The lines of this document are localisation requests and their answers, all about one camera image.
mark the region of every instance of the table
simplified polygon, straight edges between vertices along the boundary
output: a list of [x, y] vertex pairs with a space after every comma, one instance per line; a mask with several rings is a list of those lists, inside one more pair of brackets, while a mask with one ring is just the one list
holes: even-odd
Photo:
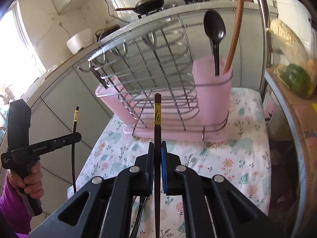
[[300, 196], [297, 217], [292, 233], [296, 237], [317, 209], [317, 94], [309, 100], [290, 92], [275, 76], [272, 68], [266, 69], [264, 78], [274, 92], [291, 129], [298, 160]]
[[[271, 161], [264, 111], [259, 92], [233, 88], [228, 117], [229, 139], [219, 143], [167, 140], [167, 151], [180, 157], [181, 163], [199, 175], [211, 178], [221, 174], [260, 210], [268, 214], [271, 193]], [[134, 164], [135, 158], [148, 152], [151, 139], [123, 134], [123, 123], [113, 116], [99, 137], [76, 181], [77, 190], [92, 177], [117, 176]], [[73, 187], [68, 189], [68, 198]], [[138, 200], [133, 205], [135, 220]], [[181, 196], [161, 193], [162, 238], [185, 237]], [[154, 237], [154, 200], [151, 196], [142, 213], [139, 231]]]

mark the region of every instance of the pink cup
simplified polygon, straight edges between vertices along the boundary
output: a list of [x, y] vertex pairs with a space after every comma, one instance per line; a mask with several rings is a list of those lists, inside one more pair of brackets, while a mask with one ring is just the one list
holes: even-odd
[[229, 110], [232, 69], [223, 74], [226, 60], [220, 58], [220, 75], [215, 76], [213, 56], [194, 60], [194, 76], [201, 124], [209, 131], [221, 128], [227, 119]]
[[137, 123], [138, 120], [134, 119], [129, 111], [132, 112], [134, 110], [135, 113], [133, 115], [135, 118], [138, 118], [138, 116], [140, 116], [140, 109], [135, 106], [135, 102], [132, 101], [131, 96], [127, 93], [118, 77], [113, 76], [111, 77], [111, 80], [116, 85], [117, 89], [122, 93], [126, 101], [122, 102], [123, 97], [118, 95], [118, 91], [114, 86], [105, 88], [102, 84], [99, 84], [95, 90], [96, 96], [99, 97], [107, 105], [107, 107], [109, 107], [110, 110], [119, 117], [121, 121], [125, 123]]

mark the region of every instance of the floral tablecloth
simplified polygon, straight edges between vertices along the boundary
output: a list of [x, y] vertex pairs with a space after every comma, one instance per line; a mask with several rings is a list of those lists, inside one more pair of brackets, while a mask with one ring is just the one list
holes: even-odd
[[[202, 176], [223, 175], [260, 210], [268, 214], [271, 192], [271, 161], [260, 94], [246, 88], [233, 88], [230, 96], [229, 139], [222, 143], [167, 140], [168, 152], [180, 156], [183, 165]], [[99, 137], [80, 175], [77, 190], [94, 176], [111, 178], [134, 165], [146, 154], [151, 139], [123, 134], [123, 124], [113, 116]], [[68, 189], [68, 198], [73, 195]], [[133, 205], [131, 228], [138, 209]], [[161, 194], [161, 238], [185, 237], [181, 196]], [[142, 213], [139, 235], [155, 237], [154, 200], [150, 197]]]

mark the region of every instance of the brown wooden stick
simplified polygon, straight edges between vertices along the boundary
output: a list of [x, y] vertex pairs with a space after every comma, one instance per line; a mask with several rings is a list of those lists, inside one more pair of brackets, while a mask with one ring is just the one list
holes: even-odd
[[242, 15], [243, 15], [243, 6], [244, 6], [244, 0], [238, 0], [238, 6], [237, 6], [237, 12], [236, 12], [236, 22], [233, 30], [233, 36], [231, 40], [231, 45], [227, 57], [227, 62], [223, 70], [223, 74], [227, 73], [230, 70], [231, 63], [233, 61], [233, 57], [236, 52], [238, 38], [240, 34], [240, 28], [242, 23]]

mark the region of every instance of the black spoon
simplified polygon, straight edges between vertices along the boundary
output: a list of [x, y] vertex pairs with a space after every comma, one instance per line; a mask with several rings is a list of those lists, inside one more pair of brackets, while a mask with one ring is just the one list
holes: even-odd
[[215, 75], [219, 76], [219, 44], [226, 36], [226, 27], [219, 13], [214, 10], [205, 13], [203, 27], [206, 35], [212, 42], [212, 50], [215, 58]]

